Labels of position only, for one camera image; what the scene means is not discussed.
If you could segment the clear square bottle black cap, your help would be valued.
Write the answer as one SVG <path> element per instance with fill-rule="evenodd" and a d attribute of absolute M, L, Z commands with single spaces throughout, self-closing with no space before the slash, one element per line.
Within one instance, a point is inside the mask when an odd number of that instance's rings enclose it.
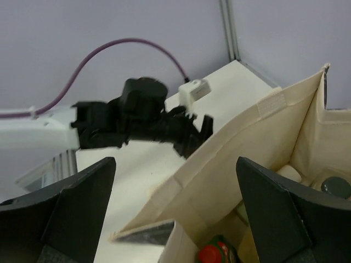
<path fill-rule="evenodd" d="M 332 176 L 325 179 L 321 184 L 321 191 L 330 195 L 349 199 L 350 198 L 350 183 L 340 177 Z"/>

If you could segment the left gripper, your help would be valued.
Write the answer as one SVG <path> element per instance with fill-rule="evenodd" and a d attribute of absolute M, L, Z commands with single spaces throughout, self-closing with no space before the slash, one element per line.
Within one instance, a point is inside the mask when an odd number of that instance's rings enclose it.
<path fill-rule="evenodd" d="M 213 134 L 214 119 L 204 115 L 201 130 L 184 106 L 166 111 L 167 87 L 149 78 L 129 78 L 120 96 L 121 124 L 130 140 L 172 143 L 181 157 L 189 158 Z"/>

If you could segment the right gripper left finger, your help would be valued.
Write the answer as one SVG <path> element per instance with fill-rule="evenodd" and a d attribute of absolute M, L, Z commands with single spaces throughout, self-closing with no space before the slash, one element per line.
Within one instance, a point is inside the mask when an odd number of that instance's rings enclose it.
<path fill-rule="evenodd" d="M 116 162 L 1 203 L 1 262 L 93 262 Z"/>

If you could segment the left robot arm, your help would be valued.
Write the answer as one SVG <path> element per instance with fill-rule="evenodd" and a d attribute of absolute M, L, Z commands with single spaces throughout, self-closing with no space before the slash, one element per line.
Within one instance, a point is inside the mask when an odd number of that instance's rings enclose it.
<path fill-rule="evenodd" d="M 121 148 L 131 140 L 170 143 L 190 157 L 212 134 L 213 118 L 194 125 L 194 103 L 211 91 L 197 79 L 179 88 L 179 105 L 166 110 L 167 87 L 149 78 L 126 80 L 122 95 L 109 102 L 81 101 L 38 117 L 1 120 L 1 148 L 87 150 Z"/>

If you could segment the green bottle red cap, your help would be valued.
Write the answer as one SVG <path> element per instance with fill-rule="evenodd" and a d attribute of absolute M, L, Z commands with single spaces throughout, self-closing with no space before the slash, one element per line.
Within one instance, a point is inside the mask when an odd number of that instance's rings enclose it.
<path fill-rule="evenodd" d="M 236 263 L 240 262 L 234 246 L 223 236 L 214 236 L 197 254 L 200 263 Z"/>

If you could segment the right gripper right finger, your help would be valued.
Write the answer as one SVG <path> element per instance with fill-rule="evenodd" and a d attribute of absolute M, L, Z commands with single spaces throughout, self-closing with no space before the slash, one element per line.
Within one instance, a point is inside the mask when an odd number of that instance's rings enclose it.
<path fill-rule="evenodd" d="M 260 262 L 350 262 L 350 201 L 246 157 L 236 174 Z"/>

